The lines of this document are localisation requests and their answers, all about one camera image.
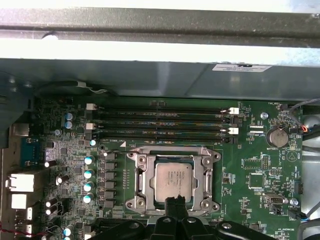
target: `cable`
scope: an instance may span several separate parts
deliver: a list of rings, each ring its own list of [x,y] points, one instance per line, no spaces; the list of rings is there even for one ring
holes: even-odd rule
[[[320,154],[320,147],[302,146],[302,151]]]
[[[320,208],[320,201],[319,201],[316,205],[314,205],[313,208],[310,209],[310,211],[306,214],[306,216],[307,216],[308,218],[310,218],[310,216],[311,216],[315,211],[317,211],[319,208]]]
[[[2,228],[2,222],[0,221],[0,232],[2,233],[10,233],[10,234],[16,234],[16,235],[26,235],[26,236],[31,236],[31,237],[36,237],[36,236],[43,236],[46,234],[46,232],[39,232],[36,234],[25,232],[25,231],[18,231],[18,230],[7,230]]]
[[[303,222],[298,226],[297,230],[297,240],[304,239],[304,231],[307,228],[317,227],[320,226],[320,218],[316,218],[307,222]]]
[[[302,102],[299,102],[297,103],[296,105],[294,105],[293,107],[290,108],[289,110],[289,116],[292,118],[293,121],[295,121],[295,123],[300,126],[303,130],[303,132],[307,133],[308,132],[308,128],[306,126],[304,126],[299,120],[298,118],[296,118],[293,114],[294,110],[303,106],[303,105],[306,105],[306,104],[312,104],[312,103],[315,103],[315,102],[319,102],[320,101],[320,97],[318,98],[313,98],[313,99],[309,99],[309,100],[306,100],[306,101],[302,101]]]

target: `integrated circuit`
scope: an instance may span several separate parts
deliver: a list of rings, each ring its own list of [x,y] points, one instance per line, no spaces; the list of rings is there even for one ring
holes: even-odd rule
[[[168,197],[191,200],[192,165],[189,163],[157,163],[155,166],[155,200],[165,202]]]

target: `black connector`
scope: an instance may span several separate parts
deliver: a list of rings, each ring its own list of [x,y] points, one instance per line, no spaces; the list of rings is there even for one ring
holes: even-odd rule
[[[307,215],[300,211],[299,209],[296,208],[291,208],[288,210],[288,215],[290,218],[295,219],[295,220],[299,220],[299,221],[306,221],[308,220]]]

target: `black capacitor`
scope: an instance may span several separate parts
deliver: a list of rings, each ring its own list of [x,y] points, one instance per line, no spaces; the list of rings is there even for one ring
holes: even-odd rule
[[[57,211],[58,209],[58,206],[55,204],[55,205],[52,205],[51,207],[49,207],[46,211],[45,211],[45,214],[47,214],[48,216],[51,215],[52,213],[54,213],[55,211]]]
[[[58,184],[62,184],[65,181],[68,181],[69,179],[70,179],[70,176],[66,174],[61,177],[58,177],[56,181],[58,182]]]
[[[57,161],[56,160],[52,160],[52,161],[46,161],[45,163],[44,163],[44,166],[46,167],[46,168],[51,168],[51,167],[53,167],[53,166],[56,166],[58,163],[57,163]]]
[[[50,208],[52,205],[55,205],[57,202],[58,202],[58,199],[52,198],[52,199],[50,199],[49,201],[47,201],[47,202],[45,203],[45,206],[46,206],[47,208]]]

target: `black plastic component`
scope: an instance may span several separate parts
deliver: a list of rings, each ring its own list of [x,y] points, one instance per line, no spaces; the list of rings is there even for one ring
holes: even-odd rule
[[[295,194],[304,194],[304,185],[301,182],[294,182],[294,193]]]
[[[270,205],[270,210],[273,212],[275,215],[282,215],[282,206],[281,205]]]
[[[302,212],[299,209],[297,209],[297,208],[289,209],[288,210],[288,215],[289,215],[290,218],[293,218],[295,220],[303,220],[303,221],[305,221],[305,220],[308,219],[307,215],[304,212]]]
[[[69,198],[61,198],[60,201],[57,203],[58,209],[57,209],[57,215],[63,216],[67,212],[69,212],[70,208],[70,199]]]

